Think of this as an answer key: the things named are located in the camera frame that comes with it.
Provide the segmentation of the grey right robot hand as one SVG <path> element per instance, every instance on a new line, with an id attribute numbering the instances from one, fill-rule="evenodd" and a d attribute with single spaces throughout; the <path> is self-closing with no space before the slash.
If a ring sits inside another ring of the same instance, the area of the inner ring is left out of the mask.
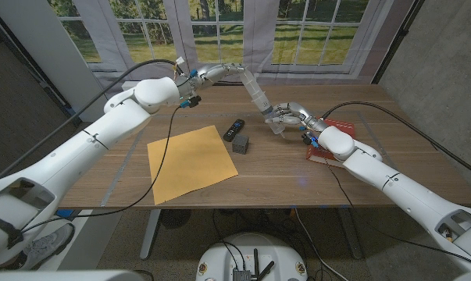
<path id="1" fill-rule="evenodd" d="M 265 123 L 277 124 L 283 128 L 300 125 L 315 132 L 322 132 L 328 127 L 323 118 L 317 118 L 305 107 L 293 101 L 276 105 L 265 118 Z"/>

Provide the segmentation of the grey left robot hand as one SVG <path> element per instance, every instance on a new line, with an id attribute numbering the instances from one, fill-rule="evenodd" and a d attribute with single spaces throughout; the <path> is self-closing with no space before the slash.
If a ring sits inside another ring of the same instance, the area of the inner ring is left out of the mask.
<path id="1" fill-rule="evenodd" d="M 211 87 L 225 76 L 243 73 L 242 65 L 218 64 L 203 66 L 201 69 L 193 69 L 187 76 L 182 76 L 177 81 L 180 99 L 187 99 L 196 95 L 197 91 Z"/>

